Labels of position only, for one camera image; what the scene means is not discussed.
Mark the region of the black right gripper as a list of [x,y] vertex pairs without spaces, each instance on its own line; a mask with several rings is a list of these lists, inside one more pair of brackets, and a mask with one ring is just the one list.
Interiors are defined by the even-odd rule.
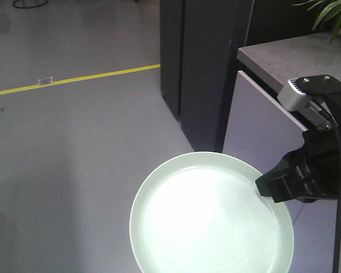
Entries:
[[303,132],[302,148],[284,155],[272,170],[255,180],[261,196],[271,197],[275,203],[341,198],[341,92],[322,98],[330,113],[324,109],[320,113],[332,129]]

